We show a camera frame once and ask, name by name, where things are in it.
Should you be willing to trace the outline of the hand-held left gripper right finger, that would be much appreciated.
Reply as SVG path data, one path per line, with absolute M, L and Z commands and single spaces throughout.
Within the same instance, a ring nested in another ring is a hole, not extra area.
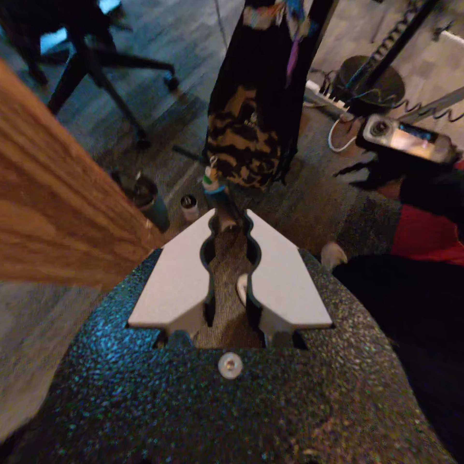
M 251 209 L 245 236 L 246 315 L 262 345 L 305 345 L 301 331 L 333 328 L 299 248 Z

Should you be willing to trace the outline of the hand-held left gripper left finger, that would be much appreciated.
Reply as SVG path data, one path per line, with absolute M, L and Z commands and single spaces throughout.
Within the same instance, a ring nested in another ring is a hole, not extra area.
M 216 299 L 210 264 L 216 257 L 217 213 L 209 210 L 162 248 L 129 327 L 158 329 L 167 338 L 182 331 L 190 339 L 203 326 L 212 327 Z

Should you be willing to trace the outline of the person's right forearm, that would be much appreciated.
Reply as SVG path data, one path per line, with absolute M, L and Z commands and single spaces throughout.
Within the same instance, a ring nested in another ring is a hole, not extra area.
M 444 173 L 407 177 L 401 183 L 399 198 L 403 204 L 443 216 L 463 228 L 464 173 L 462 170 L 453 169 Z

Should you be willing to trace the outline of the black desk leg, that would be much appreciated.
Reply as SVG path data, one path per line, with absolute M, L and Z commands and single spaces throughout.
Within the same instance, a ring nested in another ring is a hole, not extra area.
M 407 10 L 368 60 L 370 68 L 362 80 L 366 90 L 373 88 L 438 3 L 438 0 L 409 1 Z

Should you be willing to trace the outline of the black round base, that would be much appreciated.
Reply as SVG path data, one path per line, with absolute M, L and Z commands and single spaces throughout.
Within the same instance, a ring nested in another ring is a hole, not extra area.
M 372 89 L 361 83 L 356 88 L 345 90 L 345 85 L 367 59 L 368 57 L 363 55 L 347 58 L 333 80 L 330 93 L 330 97 L 342 101 L 349 113 L 356 117 L 387 114 L 403 100 L 405 95 L 403 79 L 393 67 L 386 69 Z

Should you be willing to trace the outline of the small white cup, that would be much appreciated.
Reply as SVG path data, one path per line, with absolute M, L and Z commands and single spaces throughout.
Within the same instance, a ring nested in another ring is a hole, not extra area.
M 180 206 L 186 222 L 193 223 L 200 217 L 198 200 L 193 194 L 182 196 Z

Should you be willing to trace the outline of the dark tumbler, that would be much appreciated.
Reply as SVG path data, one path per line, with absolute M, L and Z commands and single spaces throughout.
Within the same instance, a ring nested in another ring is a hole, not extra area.
M 157 185 L 142 172 L 130 177 L 113 170 L 109 172 L 109 175 L 145 218 L 153 223 L 161 233 L 166 233 L 170 227 L 170 219 Z

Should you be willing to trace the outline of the white power strip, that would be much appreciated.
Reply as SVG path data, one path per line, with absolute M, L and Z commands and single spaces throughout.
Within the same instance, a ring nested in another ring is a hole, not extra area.
M 335 114 L 344 114 L 350 112 L 350 107 L 345 106 L 345 102 L 336 100 L 323 92 L 321 86 L 312 80 L 307 80 L 305 84 L 304 103 L 312 105 L 315 108 L 325 109 Z

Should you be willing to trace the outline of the red garment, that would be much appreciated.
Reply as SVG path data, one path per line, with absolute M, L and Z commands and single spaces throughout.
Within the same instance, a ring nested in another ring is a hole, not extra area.
M 463 236 L 458 226 L 447 218 L 404 205 L 390 254 L 415 261 L 463 267 Z

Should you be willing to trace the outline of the wooden board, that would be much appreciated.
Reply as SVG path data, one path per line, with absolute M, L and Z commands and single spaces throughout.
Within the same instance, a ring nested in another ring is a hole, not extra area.
M 164 243 L 1 61 L 1 281 L 111 289 Z

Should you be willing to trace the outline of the black tan camouflage bag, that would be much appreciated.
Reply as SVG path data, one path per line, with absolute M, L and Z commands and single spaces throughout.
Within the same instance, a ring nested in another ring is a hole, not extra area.
M 311 46 L 312 1 L 245 1 L 207 113 L 204 153 L 221 180 L 265 190 L 297 151 Z

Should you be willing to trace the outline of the black office chair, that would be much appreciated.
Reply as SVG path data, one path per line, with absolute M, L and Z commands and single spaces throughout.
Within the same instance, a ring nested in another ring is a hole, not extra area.
M 63 52 L 42 55 L 40 39 L 43 35 L 64 28 L 67 39 L 73 45 L 74 54 L 47 104 L 57 115 L 85 76 L 90 76 L 97 87 L 112 98 L 121 113 L 130 122 L 136 133 L 137 147 L 149 148 L 148 136 L 131 109 L 120 97 L 104 73 L 104 68 L 131 68 L 166 71 L 164 78 L 170 91 L 177 89 L 179 82 L 172 64 L 147 59 L 116 49 L 110 32 L 111 20 L 102 12 L 98 1 L 1 1 L 1 26 L 13 47 L 25 61 L 29 75 L 39 85 L 47 85 L 48 79 L 41 64 L 63 64 Z

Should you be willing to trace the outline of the small keychain charm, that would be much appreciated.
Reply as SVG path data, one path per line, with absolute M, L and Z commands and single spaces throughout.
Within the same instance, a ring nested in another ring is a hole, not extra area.
M 226 194 L 227 187 L 220 178 L 217 170 L 218 158 L 212 156 L 209 164 L 205 167 L 205 172 L 202 178 L 202 186 L 206 195 Z

